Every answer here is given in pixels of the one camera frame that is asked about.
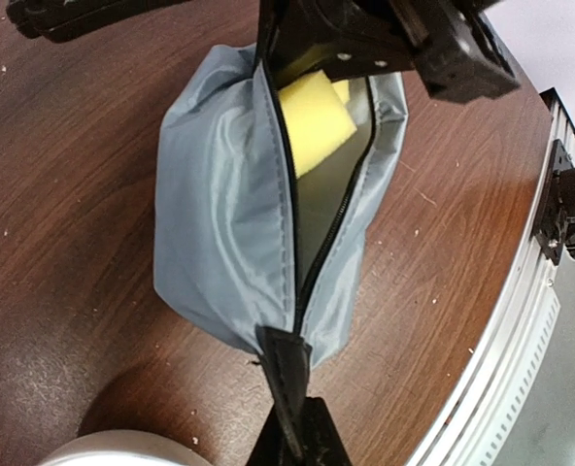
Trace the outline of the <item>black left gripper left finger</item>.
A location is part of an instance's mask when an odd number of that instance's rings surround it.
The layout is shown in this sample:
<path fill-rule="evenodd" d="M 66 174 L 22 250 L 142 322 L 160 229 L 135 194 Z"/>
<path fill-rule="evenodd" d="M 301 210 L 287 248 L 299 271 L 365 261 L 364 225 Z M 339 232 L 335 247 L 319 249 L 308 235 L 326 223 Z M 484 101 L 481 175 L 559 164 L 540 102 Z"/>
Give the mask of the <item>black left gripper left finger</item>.
<path fill-rule="evenodd" d="M 276 403 L 253 448 L 253 465 L 296 465 L 297 424 L 293 409 Z"/>

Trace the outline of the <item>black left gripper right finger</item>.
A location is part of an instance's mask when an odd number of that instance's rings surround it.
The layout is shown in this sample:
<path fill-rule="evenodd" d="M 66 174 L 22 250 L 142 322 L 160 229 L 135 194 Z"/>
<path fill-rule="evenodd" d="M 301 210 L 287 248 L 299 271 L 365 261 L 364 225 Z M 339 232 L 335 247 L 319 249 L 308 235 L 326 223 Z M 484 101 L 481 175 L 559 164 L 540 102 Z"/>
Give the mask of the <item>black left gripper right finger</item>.
<path fill-rule="evenodd" d="M 322 398 L 305 398 L 297 427 L 302 450 L 302 457 L 297 460 L 297 465 L 351 465 L 351 459 Z"/>

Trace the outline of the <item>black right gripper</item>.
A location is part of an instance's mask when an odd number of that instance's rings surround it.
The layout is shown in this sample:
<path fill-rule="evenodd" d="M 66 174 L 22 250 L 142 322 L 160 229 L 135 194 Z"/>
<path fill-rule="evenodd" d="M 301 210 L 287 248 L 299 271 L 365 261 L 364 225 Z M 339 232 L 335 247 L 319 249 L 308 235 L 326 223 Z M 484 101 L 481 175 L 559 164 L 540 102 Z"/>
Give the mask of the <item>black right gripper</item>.
<path fill-rule="evenodd" d="M 415 71 L 436 100 L 494 100 L 520 86 L 488 1 L 261 1 L 255 62 L 275 83 Z"/>

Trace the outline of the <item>grey zip pouch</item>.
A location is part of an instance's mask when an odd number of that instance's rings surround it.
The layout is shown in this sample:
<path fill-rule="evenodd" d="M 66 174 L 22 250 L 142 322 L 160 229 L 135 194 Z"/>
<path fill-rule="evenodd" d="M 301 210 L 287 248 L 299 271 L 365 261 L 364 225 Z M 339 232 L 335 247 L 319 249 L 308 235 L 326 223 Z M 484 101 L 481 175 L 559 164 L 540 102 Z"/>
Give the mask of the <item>grey zip pouch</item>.
<path fill-rule="evenodd" d="M 310 372 L 349 339 L 366 231 L 408 123 L 399 73 L 353 80 L 351 90 L 356 133 L 304 176 L 254 47 L 212 48 L 160 127 L 155 290 L 259 357 L 296 457 L 312 448 Z"/>

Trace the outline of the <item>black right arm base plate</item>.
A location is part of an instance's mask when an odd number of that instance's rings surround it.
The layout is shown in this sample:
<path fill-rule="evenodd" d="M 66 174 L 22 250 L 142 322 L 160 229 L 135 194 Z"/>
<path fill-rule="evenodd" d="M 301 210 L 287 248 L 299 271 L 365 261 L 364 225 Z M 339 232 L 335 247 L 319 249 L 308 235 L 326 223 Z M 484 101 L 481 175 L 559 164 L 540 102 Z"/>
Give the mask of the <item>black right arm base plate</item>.
<path fill-rule="evenodd" d="M 554 139 L 531 235 L 559 266 L 567 252 L 575 259 L 575 167 L 561 139 Z"/>

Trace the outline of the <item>yellow sponge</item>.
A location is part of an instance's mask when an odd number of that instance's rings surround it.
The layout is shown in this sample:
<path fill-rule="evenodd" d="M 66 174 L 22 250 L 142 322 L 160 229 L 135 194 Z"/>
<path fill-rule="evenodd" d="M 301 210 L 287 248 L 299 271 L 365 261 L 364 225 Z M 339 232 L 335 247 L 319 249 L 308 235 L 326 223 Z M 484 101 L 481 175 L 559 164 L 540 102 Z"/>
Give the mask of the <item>yellow sponge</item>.
<path fill-rule="evenodd" d="M 347 80 L 308 73 L 279 91 L 295 175 L 303 177 L 346 143 L 357 130 L 348 110 Z"/>

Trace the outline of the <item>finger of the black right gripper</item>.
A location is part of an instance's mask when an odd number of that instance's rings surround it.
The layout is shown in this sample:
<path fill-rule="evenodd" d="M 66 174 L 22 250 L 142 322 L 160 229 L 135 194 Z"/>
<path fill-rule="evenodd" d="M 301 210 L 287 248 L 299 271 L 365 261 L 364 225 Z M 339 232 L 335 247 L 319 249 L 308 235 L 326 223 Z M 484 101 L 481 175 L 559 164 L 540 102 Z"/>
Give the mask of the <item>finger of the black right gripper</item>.
<path fill-rule="evenodd" d="M 15 0 L 6 14 L 28 39 L 65 43 L 145 13 L 183 4 L 183 0 Z"/>

